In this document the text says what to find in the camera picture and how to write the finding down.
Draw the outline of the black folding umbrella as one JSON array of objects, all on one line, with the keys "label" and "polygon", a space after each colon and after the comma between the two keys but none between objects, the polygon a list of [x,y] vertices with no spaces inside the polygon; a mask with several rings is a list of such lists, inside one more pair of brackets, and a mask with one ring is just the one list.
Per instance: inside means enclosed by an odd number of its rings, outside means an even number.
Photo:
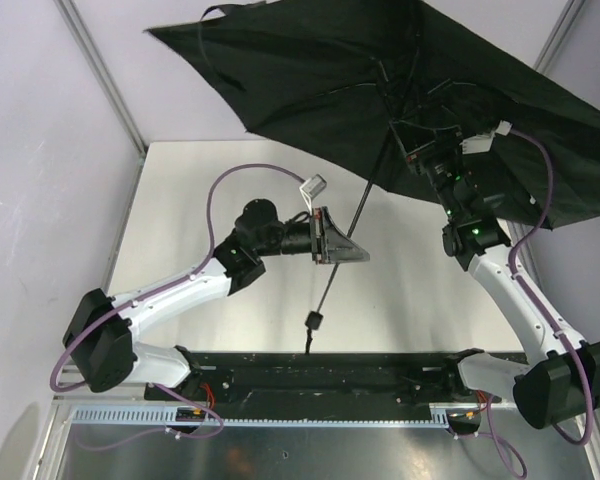
[{"label": "black folding umbrella", "polygon": [[479,193],[497,198],[498,222],[553,229],[600,217],[600,110],[423,1],[222,4],[148,34],[249,133],[387,192],[441,206],[409,170],[392,121],[464,137],[508,121],[551,161],[516,136],[465,157]]}]

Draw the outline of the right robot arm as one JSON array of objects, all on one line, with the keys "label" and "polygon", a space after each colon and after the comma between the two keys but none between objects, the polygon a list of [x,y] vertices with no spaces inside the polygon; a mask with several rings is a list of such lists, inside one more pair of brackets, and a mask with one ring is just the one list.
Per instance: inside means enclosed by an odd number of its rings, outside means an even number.
[{"label": "right robot arm", "polygon": [[488,152],[498,136],[525,138],[549,163],[547,149],[508,122],[472,137],[458,126],[427,128],[398,120],[390,128],[407,166],[428,179],[446,212],[446,254],[491,296],[528,361],[521,365],[469,350],[456,361],[463,386],[514,402],[536,429],[583,415],[582,437],[588,439],[600,407],[600,342],[589,343],[533,282],[517,259],[521,245],[498,222],[497,198],[479,193],[464,163],[468,155]]}]

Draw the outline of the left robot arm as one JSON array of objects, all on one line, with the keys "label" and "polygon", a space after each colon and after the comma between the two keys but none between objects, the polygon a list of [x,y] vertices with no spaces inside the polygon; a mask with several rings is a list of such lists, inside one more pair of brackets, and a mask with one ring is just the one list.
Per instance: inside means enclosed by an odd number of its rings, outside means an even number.
[{"label": "left robot arm", "polygon": [[195,361],[182,347],[163,348],[141,337],[180,314],[229,297],[265,271],[264,258],[308,254],[317,265],[360,263],[369,253],[345,235],[327,208],[282,222],[266,199],[249,202],[229,236],[201,265],[117,296],[100,288],[83,295],[63,344],[93,393],[121,384],[151,383],[174,388],[191,377]]}]

